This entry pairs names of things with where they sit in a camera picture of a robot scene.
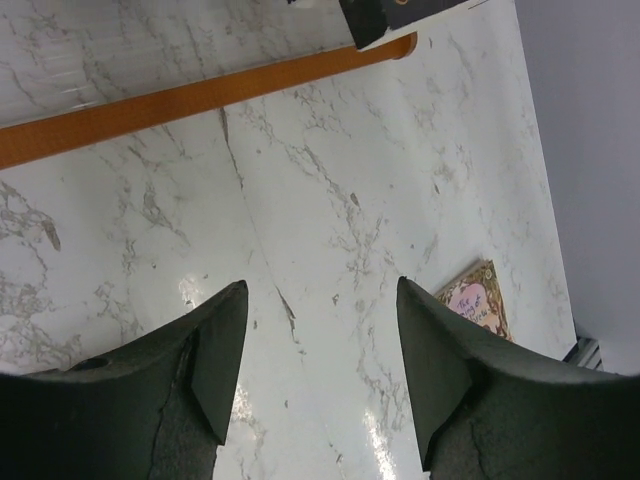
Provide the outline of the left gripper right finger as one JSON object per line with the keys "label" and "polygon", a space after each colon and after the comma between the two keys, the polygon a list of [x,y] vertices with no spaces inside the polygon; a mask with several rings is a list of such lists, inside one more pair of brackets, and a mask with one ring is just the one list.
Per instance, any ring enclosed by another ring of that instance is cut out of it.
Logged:
{"label": "left gripper right finger", "polygon": [[505,340],[407,278],[397,321],[422,469],[434,479],[635,479],[639,380]]}

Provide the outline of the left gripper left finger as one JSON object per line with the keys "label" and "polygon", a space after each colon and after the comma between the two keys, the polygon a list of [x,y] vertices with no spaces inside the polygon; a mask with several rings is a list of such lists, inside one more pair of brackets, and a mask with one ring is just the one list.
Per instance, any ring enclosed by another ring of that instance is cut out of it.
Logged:
{"label": "left gripper left finger", "polygon": [[209,479],[227,437],[248,286],[72,368],[1,378],[5,479]]}

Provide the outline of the A Tale of Two Cities book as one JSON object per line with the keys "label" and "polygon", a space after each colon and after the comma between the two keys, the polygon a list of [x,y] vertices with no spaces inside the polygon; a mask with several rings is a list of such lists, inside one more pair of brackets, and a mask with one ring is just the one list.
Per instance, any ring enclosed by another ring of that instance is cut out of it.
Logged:
{"label": "A Tale of Two Cities book", "polygon": [[286,16],[317,50],[349,46],[371,50],[453,14],[467,13],[481,1],[265,1]]}

